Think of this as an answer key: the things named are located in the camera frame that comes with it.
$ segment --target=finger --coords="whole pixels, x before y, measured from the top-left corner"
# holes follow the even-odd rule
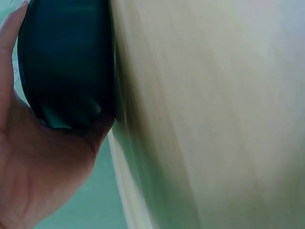
[[[0,129],[5,127],[13,97],[14,74],[11,56],[27,7],[28,3],[22,2],[0,26]]]
[[[83,136],[83,139],[97,153],[114,123],[114,117],[110,113],[102,113],[93,126]]]
[[[0,49],[13,51],[16,39],[28,8],[28,0],[23,0],[19,7],[10,13],[0,27]]]

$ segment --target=hand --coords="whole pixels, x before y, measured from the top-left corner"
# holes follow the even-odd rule
[[[32,228],[90,175],[113,125],[104,115],[82,136],[44,126],[13,89],[12,51],[28,4],[0,28],[0,228]]]

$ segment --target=teal background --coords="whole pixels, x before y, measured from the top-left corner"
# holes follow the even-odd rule
[[[0,0],[0,22],[19,3],[20,0]],[[15,89],[26,100],[19,80],[16,48],[12,59]],[[96,166],[88,181],[65,206],[35,229],[127,229],[108,139],[101,146]]]

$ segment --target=blurry white object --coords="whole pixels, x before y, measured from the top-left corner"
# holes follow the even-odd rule
[[[305,228],[305,1],[113,0],[130,229]]]

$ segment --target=dark green object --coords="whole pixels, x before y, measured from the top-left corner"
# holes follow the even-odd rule
[[[53,128],[88,128],[113,112],[109,0],[32,0],[19,33],[24,94]]]

